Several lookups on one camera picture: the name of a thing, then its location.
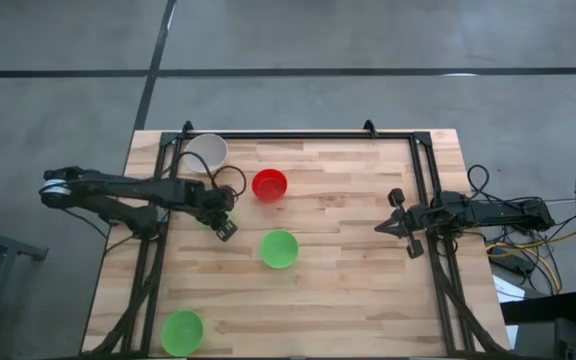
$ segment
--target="floor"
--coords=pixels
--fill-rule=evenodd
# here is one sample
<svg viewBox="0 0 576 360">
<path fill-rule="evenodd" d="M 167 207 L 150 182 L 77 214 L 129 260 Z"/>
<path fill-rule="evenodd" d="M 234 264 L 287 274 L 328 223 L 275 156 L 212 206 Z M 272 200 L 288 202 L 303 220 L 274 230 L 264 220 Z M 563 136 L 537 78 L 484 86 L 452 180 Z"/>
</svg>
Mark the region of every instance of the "floor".
<svg viewBox="0 0 576 360">
<path fill-rule="evenodd" d="M 166 3 L 0 0 L 0 70 L 147 70 Z M 576 67 L 576 0 L 178 0 L 169 25 L 161 69 Z M 50 168 L 121 173 L 146 83 L 0 78 L 0 233 L 50 247 L 15 271 L 0 359 L 77 353 L 104 241 L 36 191 Z M 491 193 L 574 196 L 576 75 L 166 78 L 149 105 L 146 129 L 456 128 Z M 575 243 L 555 249 L 574 291 Z"/>
</svg>

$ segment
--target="green bowl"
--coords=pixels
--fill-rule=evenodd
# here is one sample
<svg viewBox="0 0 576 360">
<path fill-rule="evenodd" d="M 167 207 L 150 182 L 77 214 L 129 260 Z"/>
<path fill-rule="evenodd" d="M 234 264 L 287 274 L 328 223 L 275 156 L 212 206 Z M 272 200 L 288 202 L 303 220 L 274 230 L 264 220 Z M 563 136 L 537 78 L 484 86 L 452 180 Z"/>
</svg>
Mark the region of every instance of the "green bowl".
<svg viewBox="0 0 576 360">
<path fill-rule="evenodd" d="M 190 310 L 181 310 L 168 317 L 161 331 L 161 345 L 172 356 L 192 354 L 204 337 L 201 318 Z"/>
<path fill-rule="evenodd" d="M 299 255 L 299 244 L 288 231 L 272 231 L 261 242 L 261 259 L 273 269 L 285 269 L 292 265 Z"/>
</svg>

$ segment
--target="wooden tabletop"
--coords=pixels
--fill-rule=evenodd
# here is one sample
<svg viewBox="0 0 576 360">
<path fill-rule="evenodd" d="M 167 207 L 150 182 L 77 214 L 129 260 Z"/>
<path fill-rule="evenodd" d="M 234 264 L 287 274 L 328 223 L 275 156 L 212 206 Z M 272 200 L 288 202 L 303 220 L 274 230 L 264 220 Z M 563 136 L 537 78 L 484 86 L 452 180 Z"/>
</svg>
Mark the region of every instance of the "wooden tabletop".
<svg viewBox="0 0 576 360">
<path fill-rule="evenodd" d="M 152 176 L 160 133 L 135 133 L 127 176 Z M 431 133 L 443 189 L 468 192 L 456 131 Z M 166 355 L 161 326 L 181 309 L 204 322 L 195 356 L 445 355 L 427 252 L 411 260 L 405 240 L 373 230 L 392 212 L 386 199 L 392 188 L 404 190 L 406 207 L 419 201 L 407 141 L 228 140 L 228 146 L 226 163 L 240 167 L 249 182 L 256 172 L 275 168 L 286 174 L 287 193 L 261 204 L 249 189 L 231 213 L 239 231 L 225 244 L 189 215 L 172 215 L 151 356 Z M 432 196 L 423 152 L 421 159 Z M 183 165 L 180 174 L 201 178 Z M 217 182 L 242 186 L 230 171 Z M 260 241 L 273 229 L 288 230 L 299 242 L 291 268 L 273 270 L 259 258 Z M 123 226 L 113 229 L 108 246 L 128 235 Z M 423 233 L 416 236 L 427 249 Z M 458 241 L 466 301 L 507 347 L 481 238 Z M 84 350 L 97 345 L 125 310 L 137 253 L 138 241 L 131 240 L 103 260 Z M 459 339 L 454 311 L 451 319 Z"/>
</svg>

